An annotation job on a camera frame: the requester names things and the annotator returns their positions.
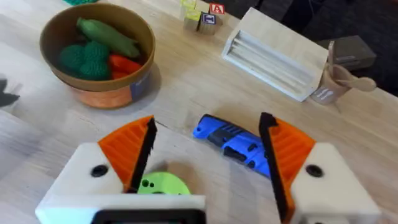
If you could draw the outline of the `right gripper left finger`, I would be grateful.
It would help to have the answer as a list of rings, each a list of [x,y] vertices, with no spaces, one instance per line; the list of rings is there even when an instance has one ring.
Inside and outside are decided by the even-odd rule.
[[[135,192],[156,133],[155,119],[150,115],[114,130],[97,142],[80,144],[45,198]]]

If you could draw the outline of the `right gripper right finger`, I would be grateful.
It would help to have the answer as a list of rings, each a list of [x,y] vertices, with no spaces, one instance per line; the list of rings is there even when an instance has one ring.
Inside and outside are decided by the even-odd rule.
[[[281,223],[371,224],[381,211],[337,148],[263,112],[266,149]]]

